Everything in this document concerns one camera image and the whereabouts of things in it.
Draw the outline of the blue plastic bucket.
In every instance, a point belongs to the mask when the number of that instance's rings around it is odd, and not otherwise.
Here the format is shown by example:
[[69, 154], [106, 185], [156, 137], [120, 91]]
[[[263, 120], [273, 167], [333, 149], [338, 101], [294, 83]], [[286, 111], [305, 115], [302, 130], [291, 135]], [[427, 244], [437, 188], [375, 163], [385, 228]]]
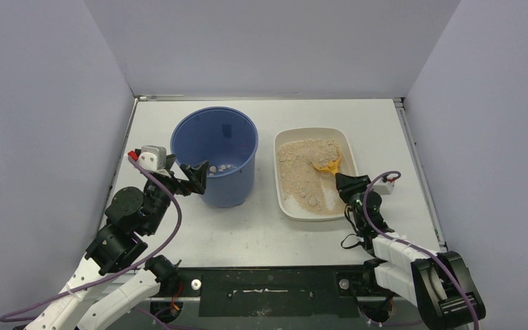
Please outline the blue plastic bucket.
[[240, 206], [252, 191], [259, 134], [244, 113], [229, 107], [208, 107], [187, 115], [173, 131], [170, 151], [179, 164], [207, 161], [204, 203], [214, 208]]

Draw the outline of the white plastic litter tray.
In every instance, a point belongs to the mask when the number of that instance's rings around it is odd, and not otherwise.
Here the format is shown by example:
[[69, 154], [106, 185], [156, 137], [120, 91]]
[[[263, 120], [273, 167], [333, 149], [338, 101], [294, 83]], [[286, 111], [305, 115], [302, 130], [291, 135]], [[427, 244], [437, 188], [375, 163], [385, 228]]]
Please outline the white plastic litter tray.
[[287, 196], [282, 192], [280, 175], [278, 174], [277, 152], [283, 144], [308, 139], [334, 140], [337, 144], [339, 144], [342, 154], [342, 163], [340, 165], [339, 171], [345, 175], [358, 175], [358, 167], [355, 163], [355, 157], [352, 154], [351, 147], [349, 146], [349, 141], [345, 134], [343, 134], [343, 132], [340, 130], [333, 128], [312, 127], [282, 131], [275, 137], [273, 147], [273, 164], [278, 204], [285, 215], [295, 221], [330, 221], [338, 219], [341, 217], [341, 212], [344, 207], [344, 202], [342, 200], [343, 207], [340, 209], [337, 215], [328, 217], [315, 216], [300, 209], [294, 200], [288, 200]]

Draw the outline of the yellow slotted litter scoop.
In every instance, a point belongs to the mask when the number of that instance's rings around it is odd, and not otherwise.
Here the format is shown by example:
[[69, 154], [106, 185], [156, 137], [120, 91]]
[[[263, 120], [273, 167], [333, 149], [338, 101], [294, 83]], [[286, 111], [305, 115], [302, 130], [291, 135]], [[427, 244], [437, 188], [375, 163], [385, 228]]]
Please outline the yellow slotted litter scoop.
[[335, 175], [340, 170], [340, 165], [342, 163], [342, 154], [338, 151], [338, 158], [335, 160], [328, 161], [325, 165], [313, 163], [313, 167], [323, 173], [331, 173]]

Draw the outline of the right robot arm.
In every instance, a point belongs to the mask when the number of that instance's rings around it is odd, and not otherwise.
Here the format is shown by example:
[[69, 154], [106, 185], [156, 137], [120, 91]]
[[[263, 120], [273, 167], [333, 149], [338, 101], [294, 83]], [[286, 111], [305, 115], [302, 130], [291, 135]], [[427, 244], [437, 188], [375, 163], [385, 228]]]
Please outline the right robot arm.
[[416, 306], [429, 329], [466, 325], [480, 329], [486, 308], [463, 257], [411, 242], [390, 228], [381, 215], [382, 196], [375, 185], [393, 185], [401, 176], [396, 170], [375, 179], [335, 174], [345, 218], [353, 227], [358, 246], [372, 256], [363, 264], [364, 282]]

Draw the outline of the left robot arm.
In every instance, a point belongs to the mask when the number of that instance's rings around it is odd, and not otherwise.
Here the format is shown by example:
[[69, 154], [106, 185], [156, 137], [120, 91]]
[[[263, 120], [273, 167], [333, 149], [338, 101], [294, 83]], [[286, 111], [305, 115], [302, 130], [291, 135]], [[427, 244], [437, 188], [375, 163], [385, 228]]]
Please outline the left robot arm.
[[145, 298], [182, 288], [178, 265], [158, 251], [143, 257], [144, 236], [156, 233], [169, 206], [182, 211], [175, 195], [204, 194], [209, 163], [182, 164], [185, 179], [171, 170], [175, 155], [151, 149], [131, 151], [128, 159], [147, 178], [143, 189], [119, 190], [105, 210], [107, 221], [87, 247], [76, 271], [43, 312], [25, 329], [106, 329]]

